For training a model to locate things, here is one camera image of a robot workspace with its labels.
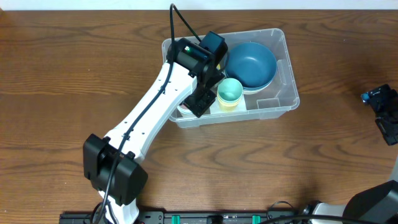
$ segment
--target small cup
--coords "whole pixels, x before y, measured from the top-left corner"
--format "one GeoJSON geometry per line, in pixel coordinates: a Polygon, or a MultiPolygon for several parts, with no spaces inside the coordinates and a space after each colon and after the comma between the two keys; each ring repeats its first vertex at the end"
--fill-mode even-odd
{"type": "Polygon", "coordinates": [[[234,78],[226,78],[218,85],[218,103],[220,104],[220,109],[225,112],[233,111],[241,101],[242,96],[243,86],[234,78]]]}

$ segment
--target clear plastic bin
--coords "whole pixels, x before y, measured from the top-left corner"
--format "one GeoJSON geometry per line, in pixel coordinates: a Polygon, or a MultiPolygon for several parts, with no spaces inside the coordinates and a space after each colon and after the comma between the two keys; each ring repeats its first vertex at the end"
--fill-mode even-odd
{"type": "MultiPolygon", "coordinates": [[[[192,128],[204,124],[224,123],[230,121],[272,119],[278,118],[286,111],[294,110],[299,106],[300,98],[297,93],[297,87],[283,31],[280,29],[265,29],[220,34],[220,36],[225,38],[228,50],[231,50],[236,45],[245,42],[256,42],[268,47],[272,53],[274,53],[277,60],[278,69],[275,78],[269,86],[259,93],[244,95],[246,111],[211,114],[208,110],[200,118],[185,118],[178,110],[175,110],[170,116],[171,121],[176,122],[180,128],[192,128]]],[[[198,43],[194,37],[186,38],[192,42],[198,43]]],[[[163,62],[166,61],[167,49],[170,44],[171,39],[163,41],[163,62]]]]}

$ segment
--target black cable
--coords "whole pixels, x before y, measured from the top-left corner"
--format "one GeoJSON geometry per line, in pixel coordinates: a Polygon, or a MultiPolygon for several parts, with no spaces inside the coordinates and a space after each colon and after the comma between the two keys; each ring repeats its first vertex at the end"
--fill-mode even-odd
{"type": "Polygon", "coordinates": [[[281,203],[285,203],[285,204],[289,205],[289,206],[293,209],[293,211],[296,212],[296,209],[295,209],[295,208],[293,207],[293,205],[291,205],[290,203],[288,203],[288,202],[286,202],[286,201],[277,201],[277,202],[273,203],[273,204],[268,208],[268,210],[267,210],[267,219],[271,219],[271,218],[269,217],[269,215],[268,215],[269,210],[271,210],[275,205],[278,205],[278,204],[281,204],[281,203]]]}
{"type": "Polygon", "coordinates": [[[98,207],[99,207],[100,205],[101,205],[101,202],[98,203],[98,204],[94,207],[93,212],[91,213],[90,218],[89,218],[90,223],[93,223],[94,215],[95,215],[95,213],[97,212],[97,209],[98,209],[98,207]]]}
{"type": "Polygon", "coordinates": [[[259,224],[270,224],[270,223],[275,223],[275,222],[284,221],[284,220],[310,220],[310,219],[343,222],[344,224],[380,224],[380,223],[374,223],[374,222],[363,221],[363,220],[355,220],[355,219],[351,219],[351,218],[336,217],[336,216],[331,216],[331,215],[291,215],[291,216],[286,216],[286,217],[273,218],[273,219],[270,219],[270,220],[267,220],[264,222],[260,222],[259,224]]]}
{"type": "Polygon", "coordinates": [[[175,7],[175,5],[172,3],[170,5],[170,10],[172,11],[171,7],[174,8],[175,12],[177,13],[177,15],[180,17],[180,19],[182,20],[182,22],[186,25],[186,27],[188,27],[189,31],[191,31],[191,33],[199,40],[199,42],[201,42],[201,39],[199,38],[198,34],[195,33],[195,31],[193,31],[193,29],[191,28],[191,26],[186,22],[186,20],[182,17],[180,11],[177,9],[177,7],[175,7]]]}
{"type": "Polygon", "coordinates": [[[186,22],[186,20],[182,17],[182,15],[180,14],[180,12],[178,11],[177,7],[175,7],[174,4],[170,5],[170,32],[171,32],[171,38],[172,38],[172,59],[169,61],[170,67],[169,67],[169,72],[167,74],[166,80],[164,82],[164,84],[161,86],[160,90],[157,92],[157,94],[155,95],[155,97],[149,102],[149,104],[145,107],[144,110],[142,110],[142,112],[138,115],[138,117],[136,118],[136,120],[131,124],[130,128],[126,131],[126,133],[123,136],[123,139],[119,145],[118,151],[116,152],[116,156],[115,156],[115,160],[112,163],[112,167],[111,170],[109,172],[109,177],[108,177],[108,183],[106,185],[106,189],[105,189],[105,194],[104,194],[104,199],[101,203],[101,210],[99,211],[99,215],[96,219],[96,221],[94,222],[94,224],[98,224],[100,222],[100,220],[102,219],[103,215],[104,215],[104,211],[105,211],[105,206],[106,206],[106,202],[108,201],[108,195],[109,195],[109,189],[111,187],[111,183],[112,183],[112,178],[113,175],[115,173],[116,170],[116,166],[118,164],[118,160],[120,157],[120,153],[122,151],[122,148],[124,146],[124,144],[126,143],[128,137],[130,136],[131,131],[134,130],[134,127],[136,126],[136,124],[139,122],[139,120],[144,116],[144,114],[149,110],[149,108],[155,103],[155,101],[158,99],[158,97],[165,92],[166,90],[166,86],[169,83],[171,74],[172,74],[172,70],[173,70],[173,64],[175,61],[175,37],[174,37],[174,22],[173,22],[173,8],[175,9],[175,12],[178,14],[178,16],[181,18],[181,20],[184,22],[184,24],[188,27],[188,29],[192,32],[192,34],[199,40],[199,36],[197,36],[197,34],[193,31],[193,29],[189,26],[189,24],[186,22]]]}
{"type": "Polygon", "coordinates": [[[114,215],[113,215],[113,210],[112,210],[112,206],[111,206],[111,203],[108,203],[106,206],[108,206],[108,209],[109,209],[109,215],[111,216],[111,218],[112,218],[112,222],[113,222],[113,224],[118,224],[118,222],[116,221],[116,218],[114,217],[114,215]]]}

